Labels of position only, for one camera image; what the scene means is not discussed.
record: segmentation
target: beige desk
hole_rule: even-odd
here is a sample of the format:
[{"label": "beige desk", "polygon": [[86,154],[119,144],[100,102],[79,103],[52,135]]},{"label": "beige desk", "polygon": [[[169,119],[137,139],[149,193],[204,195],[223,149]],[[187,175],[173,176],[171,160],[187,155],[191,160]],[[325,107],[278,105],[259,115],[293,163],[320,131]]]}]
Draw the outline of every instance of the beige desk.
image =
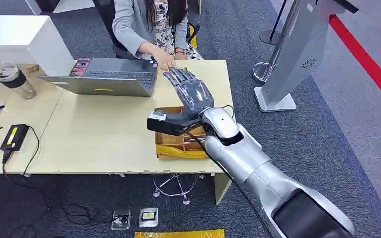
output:
[{"label": "beige desk", "polygon": [[[187,67],[206,83],[215,105],[232,105],[225,60],[178,60],[177,65]],[[45,98],[45,95],[40,95],[38,100],[40,98]],[[49,109],[26,114],[17,123],[30,123],[28,118],[35,117],[37,121],[29,119],[30,124],[43,131],[46,118],[51,113],[51,102],[55,103],[55,100],[41,102],[49,104]],[[212,161],[159,160],[156,157],[154,133],[147,129],[146,118],[154,108],[180,105],[174,88],[162,72],[158,74],[154,94],[150,98],[76,95],[63,90],[28,173],[219,173],[214,180],[217,202],[220,202],[230,181]],[[8,172],[23,171],[35,146],[34,137],[27,137],[27,142],[29,151],[23,153],[22,159],[11,159],[13,163],[8,164]]]},{"label": "beige desk", "polygon": [[[0,100],[5,108],[0,112],[0,146],[13,124],[26,124],[32,126],[39,137],[42,136],[49,121],[52,111],[61,94],[55,86],[34,77],[43,72],[28,73],[31,65],[22,66],[29,82],[37,91],[37,96],[30,100],[24,100],[0,83]],[[28,160],[33,154],[37,140],[33,132],[29,131],[25,138],[22,149],[11,157],[8,168],[11,171],[23,172]],[[2,173],[2,156],[0,150],[0,173]]]}]

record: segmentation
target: red stripe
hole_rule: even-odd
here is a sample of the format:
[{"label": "red stripe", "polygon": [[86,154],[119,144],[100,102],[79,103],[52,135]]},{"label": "red stripe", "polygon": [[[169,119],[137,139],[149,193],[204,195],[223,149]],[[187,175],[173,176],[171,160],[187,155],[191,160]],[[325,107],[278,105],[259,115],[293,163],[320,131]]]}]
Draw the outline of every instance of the red stripe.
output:
[{"label": "red stripe", "polygon": [[331,15],[329,23],[348,50],[381,90],[381,68],[379,65],[376,64],[372,57],[363,49],[336,15]]}]

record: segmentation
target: wire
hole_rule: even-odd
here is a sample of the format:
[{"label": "wire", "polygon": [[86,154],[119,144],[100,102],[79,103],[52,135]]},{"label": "wire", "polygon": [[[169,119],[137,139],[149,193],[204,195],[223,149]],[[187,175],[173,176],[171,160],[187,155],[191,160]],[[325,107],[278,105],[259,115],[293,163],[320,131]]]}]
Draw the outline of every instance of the wire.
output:
[{"label": "wire", "polygon": [[26,228],[26,230],[24,231],[24,233],[21,235],[21,237],[24,237],[24,235],[27,233],[27,229],[31,229],[33,231],[33,237],[37,237],[37,231],[36,229],[33,227],[33,224],[38,221],[39,219],[41,219],[42,217],[44,217],[45,215],[47,215],[47,213],[50,212],[50,206],[49,204],[47,203],[47,197],[46,197],[46,194],[43,190],[37,188],[36,186],[32,185],[30,182],[27,182],[29,183],[29,185],[25,185],[25,184],[22,184],[22,183],[18,183],[14,180],[12,180],[11,178],[9,178],[8,174],[6,173],[6,169],[5,169],[5,165],[6,165],[6,162],[4,162],[2,164],[2,172],[3,172],[3,175],[5,176],[5,178],[14,186],[18,186],[18,187],[21,187],[21,188],[26,188],[26,189],[32,189],[32,190],[36,190],[40,193],[42,199],[43,199],[43,203],[46,205],[46,211],[40,215],[38,218],[34,219],[32,222],[26,224],[26,225],[21,225],[21,226],[18,226],[16,228],[14,228],[11,233],[9,234],[9,238],[12,237],[14,235],[14,233],[18,230],[20,230],[21,228]]},{"label": "wire", "polygon": [[223,108],[226,108],[226,107],[230,107],[231,110],[233,110],[233,114],[231,115],[231,117],[234,118],[234,108],[233,108],[233,106],[231,106],[231,105],[225,105],[225,106],[223,106]]},{"label": "wire", "polygon": [[34,130],[34,128],[32,128],[32,127],[29,126],[29,125],[28,125],[28,128],[30,128],[31,130],[33,130],[33,133],[34,133],[34,135],[36,136],[36,139],[37,139],[37,146],[36,146],[36,149],[34,150],[33,156],[31,156],[30,161],[28,162],[27,166],[26,166],[25,169],[24,169],[24,172],[22,173],[23,176],[25,175],[25,172],[27,172],[27,169],[28,169],[28,167],[30,166],[31,161],[33,161],[34,157],[36,157],[37,152],[39,151],[39,147],[40,147],[40,139],[39,139],[39,137],[37,136],[36,131]]},{"label": "wire", "polygon": [[[28,126],[30,129],[32,129],[34,135],[36,136],[36,139],[37,139],[37,146],[34,150],[34,153],[32,155],[32,157],[30,158],[30,161],[28,162],[27,166],[25,167],[25,170],[23,172],[23,176],[25,175],[29,165],[31,164],[31,162],[33,161],[33,159],[36,157],[37,155],[37,152],[40,148],[40,139],[39,137],[37,136],[37,133],[36,131],[34,130],[34,128],[32,128],[31,126]],[[31,189],[31,190],[36,190],[40,193],[40,196],[43,200],[43,203],[46,205],[46,212],[44,212],[42,215],[40,215],[39,217],[37,217],[36,219],[34,219],[32,222],[28,223],[28,224],[25,224],[25,225],[20,225],[16,228],[14,228],[11,233],[9,234],[9,238],[12,237],[17,231],[21,230],[21,229],[25,229],[24,232],[22,233],[22,235],[20,237],[24,237],[26,235],[26,233],[31,230],[32,231],[32,235],[30,235],[30,237],[37,237],[37,231],[36,229],[34,228],[34,223],[37,222],[39,219],[43,218],[44,216],[46,216],[50,210],[51,210],[51,207],[50,205],[48,204],[48,200],[50,200],[50,198],[46,195],[46,193],[38,188],[37,186],[33,185],[32,183],[30,183],[29,181],[25,180],[25,183],[20,183],[20,182],[17,182],[17,181],[14,181],[12,180],[9,176],[8,176],[8,173],[6,172],[6,169],[5,169],[5,166],[6,166],[6,163],[8,162],[8,160],[10,159],[10,156],[11,156],[11,153],[12,151],[4,151],[4,154],[3,154],[3,160],[2,160],[2,172],[3,172],[3,175],[5,176],[5,178],[14,186],[17,186],[17,187],[21,187],[21,188],[25,188],[25,189]],[[79,205],[79,204],[76,204],[74,202],[71,202],[70,200],[66,199],[66,198],[62,198],[58,191],[56,193],[56,197],[59,201],[59,204],[60,204],[60,207],[63,211],[63,213],[66,215],[66,218],[71,222],[71,223],[74,223],[74,224],[77,224],[77,225],[96,225],[97,223],[111,223],[112,221],[118,219],[119,217],[121,216],[115,216],[113,218],[105,218],[105,219],[98,219],[98,215],[101,213],[101,211],[97,211],[95,214],[91,214],[91,212],[89,211],[89,209],[85,206],[82,206],[82,205]],[[81,213],[81,214],[74,214],[72,212],[69,212],[68,210],[68,207],[77,207],[79,209],[82,209],[85,213]],[[73,218],[74,217],[83,217],[85,218],[86,220],[84,222],[77,222],[77,221],[74,221]]]},{"label": "wire", "polygon": [[268,234],[268,236],[270,238],[273,238],[272,234],[271,234],[271,231],[269,230],[268,226],[266,225],[265,221],[263,220],[263,218],[261,217],[261,215],[259,214],[259,212],[257,211],[257,209],[255,208],[255,206],[252,204],[252,202],[249,200],[249,198],[246,196],[245,192],[242,190],[242,188],[240,187],[240,185],[238,185],[234,179],[231,177],[231,175],[228,173],[228,171],[216,160],[214,160],[214,158],[212,158],[210,156],[210,154],[208,153],[208,151],[206,150],[205,146],[202,144],[202,142],[196,137],[194,136],[192,133],[186,131],[186,130],[182,130],[182,132],[186,133],[188,136],[192,137],[192,139],[196,140],[198,142],[198,144],[201,146],[201,148],[204,150],[204,152],[206,153],[206,155],[216,164],[218,165],[218,167],[220,167],[222,169],[222,171],[227,175],[227,177],[229,177],[229,179],[231,180],[231,182],[234,183],[234,185],[237,187],[237,189],[239,190],[239,192],[242,194],[242,196],[245,198],[246,202],[248,202],[249,206],[253,209],[253,211],[255,212],[255,215],[257,216],[257,218],[259,219],[260,223],[262,224],[262,226],[265,228],[266,230],[266,233]]}]

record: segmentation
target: cable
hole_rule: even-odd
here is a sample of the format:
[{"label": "cable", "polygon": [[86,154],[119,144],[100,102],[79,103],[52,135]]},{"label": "cable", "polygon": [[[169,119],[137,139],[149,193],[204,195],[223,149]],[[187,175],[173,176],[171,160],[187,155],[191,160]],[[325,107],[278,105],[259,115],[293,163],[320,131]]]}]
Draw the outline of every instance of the cable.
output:
[{"label": "cable", "polygon": [[22,173],[23,176],[25,175],[25,172],[27,172],[28,166],[30,166],[31,161],[33,161],[34,157],[36,157],[36,154],[37,154],[37,152],[39,151],[39,147],[40,147],[40,140],[39,140],[39,137],[38,137],[37,134],[36,134],[36,131],[34,130],[34,128],[32,128],[32,127],[29,126],[29,125],[28,125],[28,128],[30,128],[31,130],[33,130],[33,133],[34,133],[34,135],[36,136],[36,139],[37,139],[37,146],[36,146],[36,149],[34,150],[33,156],[31,156],[30,161],[28,162],[27,166],[26,166],[25,169],[24,169],[24,172]]},{"label": "cable", "polygon": [[233,108],[233,106],[231,106],[231,105],[225,105],[225,106],[223,106],[223,108],[226,108],[226,107],[230,107],[231,110],[233,110],[233,114],[231,115],[231,117],[234,118],[234,108]]},{"label": "cable", "polygon": [[257,209],[255,208],[255,206],[252,204],[252,202],[249,200],[249,198],[246,196],[245,192],[242,190],[242,188],[240,187],[240,185],[238,185],[234,179],[231,177],[231,175],[228,173],[228,171],[216,160],[214,160],[214,158],[212,158],[210,156],[210,154],[208,153],[208,151],[206,150],[205,146],[202,144],[202,142],[196,137],[194,136],[192,133],[186,131],[186,130],[182,130],[182,132],[186,133],[188,136],[192,137],[192,139],[194,139],[195,141],[198,142],[198,144],[201,146],[201,148],[204,150],[204,152],[206,153],[206,155],[216,164],[218,165],[218,167],[221,168],[221,170],[227,175],[227,177],[229,177],[229,179],[231,180],[231,182],[234,183],[234,185],[236,185],[237,189],[239,190],[239,192],[242,194],[242,196],[245,198],[246,202],[248,202],[249,206],[253,209],[253,211],[255,212],[257,218],[259,219],[260,223],[262,224],[262,226],[265,228],[266,230],[266,233],[268,234],[268,236],[270,238],[274,238],[271,234],[271,231],[269,230],[268,226],[266,225],[265,221],[263,220],[263,218],[260,216],[259,212],[257,211]]},{"label": "cable", "polygon": [[[31,164],[31,162],[33,161],[33,159],[36,157],[37,153],[38,153],[38,150],[40,148],[40,139],[39,137],[37,136],[37,133],[36,131],[34,130],[34,128],[32,128],[31,126],[28,126],[30,129],[32,129],[34,135],[36,136],[36,139],[37,139],[37,146],[33,152],[33,155],[32,157],[30,158],[30,161],[28,162],[27,166],[25,167],[25,170],[23,172],[23,176],[25,175],[25,173],[27,172],[27,169],[29,167],[29,165]],[[5,150],[4,153],[3,153],[3,160],[2,160],[2,172],[3,172],[3,175],[5,176],[5,178],[14,186],[17,186],[17,187],[21,187],[21,188],[25,188],[25,189],[31,189],[31,190],[36,190],[40,193],[40,196],[43,200],[43,203],[46,205],[46,212],[43,213],[42,215],[40,215],[39,217],[37,217],[36,219],[34,219],[32,222],[28,223],[28,224],[25,224],[25,225],[20,225],[16,228],[14,228],[10,234],[9,234],[9,238],[12,237],[17,231],[21,230],[21,229],[25,229],[24,232],[22,233],[22,235],[20,237],[24,237],[26,235],[26,233],[31,230],[32,231],[32,235],[30,235],[30,237],[37,237],[37,231],[36,229],[34,228],[34,223],[37,222],[39,219],[43,218],[44,216],[46,216],[50,210],[51,210],[51,207],[50,205],[48,204],[48,200],[50,200],[50,198],[46,195],[46,193],[38,188],[37,186],[33,185],[32,183],[30,183],[29,181],[25,180],[25,183],[19,183],[17,181],[14,181],[12,180],[7,172],[6,172],[6,169],[5,169],[5,166],[7,164],[7,162],[9,161],[10,157],[11,157],[11,153],[12,151],[10,150]],[[62,211],[65,213],[66,215],[66,218],[71,222],[71,223],[74,223],[74,224],[77,224],[77,225],[95,225],[97,223],[111,223],[112,221],[118,219],[120,216],[115,216],[113,218],[106,218],[106,219],[98,219],[97,216],[101,213],[101,211],[97,211],[95,214],[91,214],[89,209],[86,208],[85,206],[82,206],[82,205],[78,205],[78,204],[75,204],[74,202],[71,202],[70,200],[66,199],[66,198],[61,198],[59,196],[59,193],[56,194],[56,197],[59,201],[59,204],[61,206],[61,209]],[[68,202],[69,204],[68,205],[64,205],[63,203],[63,200]],[[80,208],[82,210],[85,211],[85,214],[73,214],[72,212],[69,212],[67,207],[77,207],[77,208]],[[76,222],[73,219],[73,217],[84,217],[86,219],[85,222]]]}]

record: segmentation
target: long dark hair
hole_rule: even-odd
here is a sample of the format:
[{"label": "long dark hair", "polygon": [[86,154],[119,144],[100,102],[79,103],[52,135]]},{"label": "long dark hair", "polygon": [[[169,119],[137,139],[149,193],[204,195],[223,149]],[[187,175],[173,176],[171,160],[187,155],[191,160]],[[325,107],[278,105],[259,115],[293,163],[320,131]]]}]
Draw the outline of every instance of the long dark hair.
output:
[{"label": "long dark hair", "polygon": [[[186,16],[186,0],[167,0],[169,10],[167,17],[169,18],[169,25],[174,26],[179,24]],[[145,0],[147,8],[147,24],[148,30],[154,29],[155,21],[155,4],[154,0]]]}]

